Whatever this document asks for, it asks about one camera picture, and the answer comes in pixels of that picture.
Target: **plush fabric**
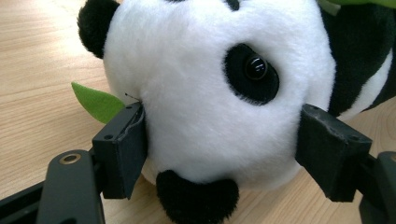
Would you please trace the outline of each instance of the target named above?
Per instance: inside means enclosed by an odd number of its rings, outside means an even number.
[[[332,55],[337,63],[329,108],[334,116],[346,112],[346,119],[352,118],[369,107],[384,86],[390,69],[390,63],[384,61],[391,57],[395,41],[393,13],[390,8],[368,4],[343,6],[335,17],[326,17]],[[372,76],[383,78],[368,82]],[[365,84],[374,90],[374,99],[360,97]]]
[[[234,11],[239,9],[239,0],[226,0],[226,3],[230,6],[230,9]]]
[[[90,0],[78,14],[81,42],[96,57],[103,58],[103,48],[110,21],[120,4],[112,0]]]
[[[389,75],[387,78],[387,82],[385,83],[384,87],[382,88],[381,92],[375,98],[375,101],[370,105],[369,109],[374,108],[377,105],[387,101],[388,99],[396,96],[396,41],[392,48],[393,52],[393,61],[392,66],[389,71]]]
[[[165,171],[158,174],[156,182],[166,214],[176,223],[221,223],[231,216],[239,198],[238,186],[230,179],[200,185]]]
[[[227,51],[246,44],[279,75],[270,103],[234,94],[224,74]],[[143,174],[173,170],[196,183],[231,178],[240,188],[272,189],[298,170],[301,106],[327,109],[334,62],[315,1],[169,3],[125,0],[105,45],[111,90],[142,99],[149,149]]]

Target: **panda eye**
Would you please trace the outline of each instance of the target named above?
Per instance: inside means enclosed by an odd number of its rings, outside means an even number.
[[[245,62],[245,75],[251,80],[260,80],[268,72],[267,61],[257,54],[251,55]]]
[[[279,77],[275,68],[245,44],[230,50],[224,73],[233,93],[253,105],[265,105],[276,97]]]

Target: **wooden surface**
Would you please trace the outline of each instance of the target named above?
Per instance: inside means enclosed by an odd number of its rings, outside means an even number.
[[[0,1],[0,199],[42,181],[49,161],[89,149],[103,124],[79,105],[70,82],[108,91],[103,64],[79,42],[81,0]],[[350,122],[396,150],[396,98]],[[302,170],[271,192],[242,191],[226,223],[360,223],[354,203],[331,203]],[[140,178],[131,201],[104,201],[107,223],[170,223],[156,190]]]

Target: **screw hole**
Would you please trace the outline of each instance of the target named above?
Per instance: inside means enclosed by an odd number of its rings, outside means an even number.
[[[112,134],[108,134],[108,135],[105,136],[105,139],[106,139],[106,140],[110,140],[110,139],[112,139],[112,138],[113,138],[113,135],[112,135]]]
[[[81,159],[81,155],[77,154],[77,153],[72,153],[72,154],[68,154],[63,156],[60,160],[59,163],[63,164],[63,165],[68,165],[71,163],[75,163],[76,161],[79,161],[79,159]]]

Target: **black fur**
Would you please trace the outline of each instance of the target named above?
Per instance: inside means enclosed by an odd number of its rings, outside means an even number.
[[[329,112],[339,116],[385,61],[395,40],[395,20],[392,9],[372,4],[344,6],[335,18],[323,19],[337,63]]]
[[[78,14],[78,34],[82,44],[103,59],[110,22],[120,4],[112,0],[88,0]]]
[[[166,214],[178,224],[221,223],[239,199],[238,186],[232,180],[195,184],[173,171],[158,174],[157,194]]]
[[[393,10],[393,14],[396,21],[396,10]],[[395,43],[393,44],[392,49],[393,49],[393,61],[392,61],[392,67],[390,68],[390,72],[388,75],[388,80],[385,83],[384,88],[382,88],[382,91],[376,97],[375,101],[373,102],[373,104],[370,106],[369,109],[376,107],[377,105],[380,105],[381,103],[387,101],[388,99],[396,96],[396,40]]]
[[[231,8],[232,11],[239,10],[239,0],[226,0],[226,3]]]

